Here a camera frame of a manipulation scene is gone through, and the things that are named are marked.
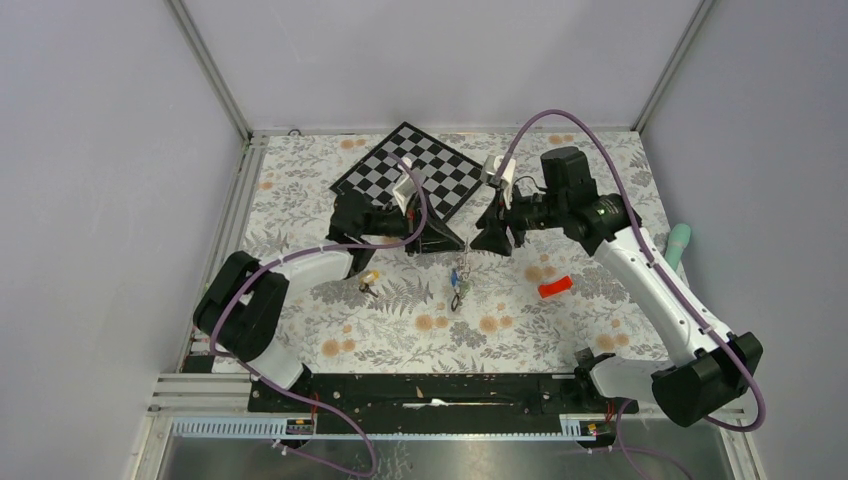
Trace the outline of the grey metal key holder plate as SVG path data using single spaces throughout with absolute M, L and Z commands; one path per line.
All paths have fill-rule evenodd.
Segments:
M 470 265 L 470 261 L 469 261 L 470 253 L 471 253 L 471 248 L 468 244 L 466 244 L 463 251 L 460 252 L 460 254 L 457 258 L 456 264 L 452 268 L 452 270 L 454 268 L 459 270 L 460 275 L 461 275 L 460 284 L 461 283 L 469 283 L 471 285 L 470 280 L 469 280 L 469 275 L 471 273 L 471 265 Z M 465 295 L 461 296 L 460 293 L 459 293 L 459 287 L 453 288 L 452 285 L 451 285 L 451 288 L 453 290 L 453 297 L 452 297 L 451 302 L 450 302 L 450 310 L 452 312 L 457 312 L 459 310 L 459 308 L 462 306 L 463 301 L 464 301 L 465 297 L 467 296 L 467 294 L 469 293 L 470 290 Z

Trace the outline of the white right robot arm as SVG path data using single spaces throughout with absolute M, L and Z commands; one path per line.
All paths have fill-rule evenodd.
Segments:
M 476 223 L 472 249 L 510 256 L 527 232 L 562 230 L 622 284 L 667 350 L 663 361 L 615 354 L 579 361 L 577 405 L 597 412 L 613 398 L 647 402 L 688 427 L 744 395 L 764 352 L 760 340 L 751 332 L 734 333 L 703 305 L 622 195 L 599 194 L 584 152 L 561 147 L 540 160 L 545 186 L 524 196 L 515 184 L 514 160 L 487 159 L 482 178 L 495 195 Z

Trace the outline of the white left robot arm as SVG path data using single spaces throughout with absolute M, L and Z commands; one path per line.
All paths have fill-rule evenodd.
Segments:
M 277 340 L 282 310 L 292 297 L 366 270 L 377 248 L 368 236 L 394 237 L 409 255 L 460 252 L 464 241 L 438 216 L 429 199 L 414 195 L 406 206 L 378 207 L 358 191 L 336 197 L 328 235 L 318 246 L 262 262 L 244 251 L 230 254 L 201 297 L 193 324 L 270 380 L 272 398 L 288 411 L 309 401 L 310 369 Z

